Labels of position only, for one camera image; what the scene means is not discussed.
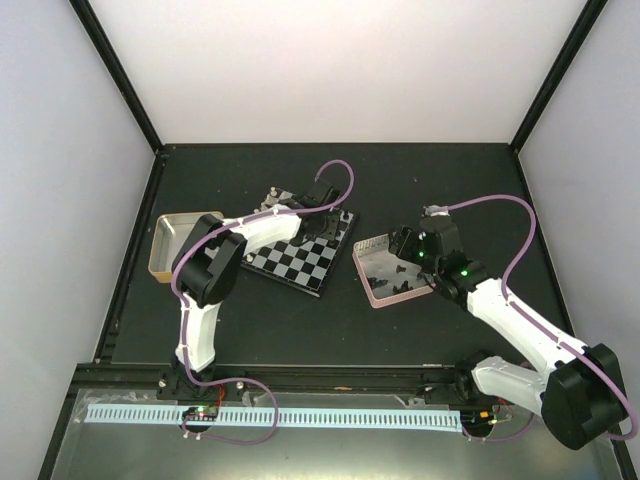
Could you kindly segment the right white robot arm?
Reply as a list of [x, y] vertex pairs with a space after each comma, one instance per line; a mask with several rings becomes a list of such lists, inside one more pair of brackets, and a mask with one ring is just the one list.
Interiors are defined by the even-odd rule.
[[555, 327], [468, 258], [449, 216], [426, 216], [417, 230], [395, 227], [388, 240], [390, 254], [418, 266], [435, 292], [499, 333], [529, 363], [521, 367], [497, 355], [480, 360], [454, 379], [461, 400], [508, 400], [540, 417], [573, 450], [630, 418], [615, 353]]

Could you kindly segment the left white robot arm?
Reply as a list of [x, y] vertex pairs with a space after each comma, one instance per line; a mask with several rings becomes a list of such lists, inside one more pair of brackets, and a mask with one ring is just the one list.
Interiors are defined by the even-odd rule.
[[171, 289], [179, 299], [181, 321], [175, 350], [183, 371], [179, 386], [193, 399], [207, 397], [215, 376], [215, 330], [223, 302], [236, 285], [243, 259], [272, 243], [300, 243], [320, 237], [338, 215], [354, 184], [344, 193], [321, 178], [302, 196], [278, 199], [269, 207], [238, 218], [202, 216], [177, 255]]

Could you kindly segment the pink metal tin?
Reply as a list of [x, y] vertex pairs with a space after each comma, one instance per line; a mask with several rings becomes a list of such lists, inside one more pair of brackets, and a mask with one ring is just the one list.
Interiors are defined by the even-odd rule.
[[[432, 292], [419, 266], [400, 260], [388, 252], [386, 234], [355, 242], [352, 258], [365, 295], [374, 309], [403, 303]], [[406, 271], [396, 274], [397, 265], [405, 267]], [[387, 279], [388, 284], [372, 290], [367, 282], [368, 277]], [[401, 285], [404, 281], [408, 281], [413, 289], [406, 293], [395, 294], [393, 287]]]

